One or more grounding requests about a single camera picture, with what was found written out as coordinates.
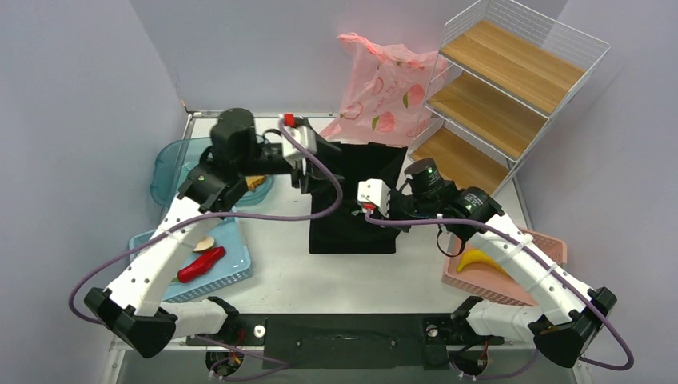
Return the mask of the black fabric grocery bag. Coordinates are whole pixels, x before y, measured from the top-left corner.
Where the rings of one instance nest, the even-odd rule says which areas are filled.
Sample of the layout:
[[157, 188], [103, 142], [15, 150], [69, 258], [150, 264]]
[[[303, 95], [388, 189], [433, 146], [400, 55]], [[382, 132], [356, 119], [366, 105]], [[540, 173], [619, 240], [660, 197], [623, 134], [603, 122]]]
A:
[[357, 204], [359, 182], [380, 179], [394, 188], [397, 184], [407, 149], [380, 143], [339, 143], [339, 154], [328, 156], [323, 163], [341, 182], [343, 200], [331, 214], [314, 219], [309, 227], [311, 254], [393, 254], [399, 230], [367, 223]]

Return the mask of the yellow banana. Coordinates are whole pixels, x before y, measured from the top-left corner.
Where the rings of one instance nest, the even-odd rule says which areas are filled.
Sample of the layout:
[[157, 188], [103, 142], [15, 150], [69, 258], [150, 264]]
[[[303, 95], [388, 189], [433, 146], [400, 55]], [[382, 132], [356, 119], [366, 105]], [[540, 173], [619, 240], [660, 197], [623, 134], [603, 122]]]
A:
[[497, 262], [495, 262], [487, 254], [478, 249], [465, 251], [461, 255], [460, 261], [458, 262], [456, 268], [457, 273], [461, 273], [467, 266], [470, 266], [472, 264], [482, 264], [485, 266], [489, 266], [492, 269], [506, 276], [509, 275]]

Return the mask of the pink plastic grocery bag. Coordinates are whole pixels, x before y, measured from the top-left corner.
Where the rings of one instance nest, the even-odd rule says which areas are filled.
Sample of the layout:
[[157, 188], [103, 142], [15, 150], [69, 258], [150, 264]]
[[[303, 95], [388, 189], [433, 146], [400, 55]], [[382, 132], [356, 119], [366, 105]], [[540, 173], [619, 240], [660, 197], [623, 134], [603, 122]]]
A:
[[407, 147], [427, 126], [423, 105], [429, 80], [448, 62], [436, 51], [417, 54], [403, 44], [381, 46], [358, 34], [337, 40], [352, 58], [339, 115], [323, 129], [326, 139]]

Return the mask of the red chili pepper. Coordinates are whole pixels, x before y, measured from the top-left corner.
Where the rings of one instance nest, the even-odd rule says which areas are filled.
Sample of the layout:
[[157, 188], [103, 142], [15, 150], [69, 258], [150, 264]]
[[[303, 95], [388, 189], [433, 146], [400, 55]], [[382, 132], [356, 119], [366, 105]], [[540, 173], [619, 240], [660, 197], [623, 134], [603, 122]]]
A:
[[226, 255], [223, 246], [215, 247], [200, 254], [191, 264], [177, 272], [175, 282], [186, 284], [209, 272]]

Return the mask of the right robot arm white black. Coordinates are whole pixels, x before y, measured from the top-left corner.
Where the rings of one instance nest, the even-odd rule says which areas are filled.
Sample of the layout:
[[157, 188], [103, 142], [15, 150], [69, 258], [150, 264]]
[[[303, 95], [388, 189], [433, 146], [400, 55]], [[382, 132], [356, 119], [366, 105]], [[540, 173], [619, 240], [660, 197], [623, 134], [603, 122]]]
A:
[[454, 234], [462, 246], [488, 256], [535, 302], [518, 306], [467, 298], [453, 312], [455, 338], [463, 343], [494, 337], [532, 342], [549, 361], [574, 367], [600, 330], [611, 326], [608, 315], [616, 295], [574, 278], [498, 202], [479, 188], [459, 189], [443, 179], [431, 158], [410, 164], [404, 173], [410, 194], [375, 179], [359, 185], [361, 204], [377, 209], [369, 222], [401, 231], [434, 224]]

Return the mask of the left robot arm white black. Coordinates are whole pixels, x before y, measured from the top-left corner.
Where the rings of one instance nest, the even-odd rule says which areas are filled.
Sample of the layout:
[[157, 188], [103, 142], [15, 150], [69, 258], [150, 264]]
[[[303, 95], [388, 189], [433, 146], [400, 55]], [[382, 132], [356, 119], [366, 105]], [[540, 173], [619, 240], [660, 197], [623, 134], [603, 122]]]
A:
[[249, 176], [288, 174], [302, 193], [309, 192], [312, 180], [340, 187], [326, 164], [340, 153], [338, 144], [293, 114], [282, 114], [276, 131], [282, 142], [266, 142], [250, 111], [221, 113], [209, 132], [210, 145], [151, 239], [134, 249], [134, 260], [111, 283], [87, 292], [84, 302], [96, 320], [143, 358], [159, 354], [177, 338], [209, 335], [227, 344], [237, 337], [238, 312], [225, 300], [171, 303], [163, 297], [200, 240], [233, 216]]

